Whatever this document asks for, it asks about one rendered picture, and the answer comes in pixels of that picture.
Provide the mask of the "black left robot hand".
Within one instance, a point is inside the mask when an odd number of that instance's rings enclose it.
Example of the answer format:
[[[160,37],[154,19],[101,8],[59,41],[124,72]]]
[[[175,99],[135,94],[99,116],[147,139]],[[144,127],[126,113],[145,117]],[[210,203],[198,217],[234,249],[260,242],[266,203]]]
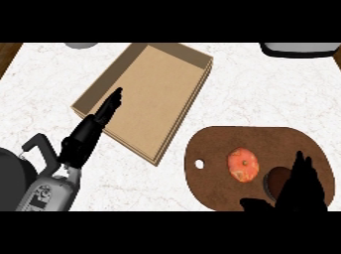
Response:
[[[62,142],[59,162],[76,169],[80,169],[86,164],[102,130],[121,105],[121,92],[123,88],[120,87],[105,100],[96,114],[90,114],[85,118],[71,136]]]

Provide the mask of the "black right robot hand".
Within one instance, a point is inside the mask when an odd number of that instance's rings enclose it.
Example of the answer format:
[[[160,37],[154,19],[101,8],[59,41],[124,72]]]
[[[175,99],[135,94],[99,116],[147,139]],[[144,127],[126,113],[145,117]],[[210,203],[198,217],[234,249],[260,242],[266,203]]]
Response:
[[[241,206],[245,211],[276,212],[327,212],[325,190],[318,178],[310,157],[299,151],[287,180],[275,205],[260,198],[242,198]]]

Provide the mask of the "brown cupcake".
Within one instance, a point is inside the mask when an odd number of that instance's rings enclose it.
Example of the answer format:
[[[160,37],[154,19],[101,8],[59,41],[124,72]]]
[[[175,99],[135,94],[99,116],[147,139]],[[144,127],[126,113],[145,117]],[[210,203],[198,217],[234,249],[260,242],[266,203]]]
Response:
[[[284,185],[291,177],[291,169],[275,167],[263,178],[263,188],[272,200],[278,200]]]

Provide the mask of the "brown wooden cutting board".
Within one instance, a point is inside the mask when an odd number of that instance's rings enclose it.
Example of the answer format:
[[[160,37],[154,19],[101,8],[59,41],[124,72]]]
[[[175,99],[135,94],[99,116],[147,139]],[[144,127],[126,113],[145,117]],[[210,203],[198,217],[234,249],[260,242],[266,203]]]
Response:
[[[229,171],[229,155],[240,147],[256,154],[260,167],[250,183],[241,183]],[[242,211],[244,197],[260,198],[275,204],[263,188],[263,178],[273,168],[293,168],[299,151],[312,158],[325,203],[331,204],[335,195],[333,168],[318,143],[303,132],[290,127],[204,128],[189,141],[185,158],[188,185],[203,205],[213,210]]]

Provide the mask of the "tan cardboard box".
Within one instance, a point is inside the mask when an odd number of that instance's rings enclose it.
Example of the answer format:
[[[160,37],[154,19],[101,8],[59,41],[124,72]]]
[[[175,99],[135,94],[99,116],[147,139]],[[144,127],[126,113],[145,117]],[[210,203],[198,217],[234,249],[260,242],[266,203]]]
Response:
[[[214,58],[179,43],[133,43],[73,105],[96,113],[121,89],[121,106],[104,129],[151,164],[163,159],[213,69]]]

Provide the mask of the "orange round fruit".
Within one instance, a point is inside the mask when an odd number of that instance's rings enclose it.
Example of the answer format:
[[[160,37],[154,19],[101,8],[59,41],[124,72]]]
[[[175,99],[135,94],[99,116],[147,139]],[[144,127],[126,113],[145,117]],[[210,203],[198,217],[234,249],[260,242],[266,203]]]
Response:
[[[228,158],[229,171],[241,183],[251,182],[259,174],[260,166],[257,156],[247,148],[237,148]]]

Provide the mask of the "grey round object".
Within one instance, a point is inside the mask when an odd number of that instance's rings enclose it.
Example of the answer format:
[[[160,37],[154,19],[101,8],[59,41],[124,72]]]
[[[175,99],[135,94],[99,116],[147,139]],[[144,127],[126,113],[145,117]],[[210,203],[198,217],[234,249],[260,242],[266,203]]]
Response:
[[[67,46],[71,49],[77,49],[77,50],[89,49],[89,48],[95,47],[96,45],[98,45],[98,43],[67,43]]]

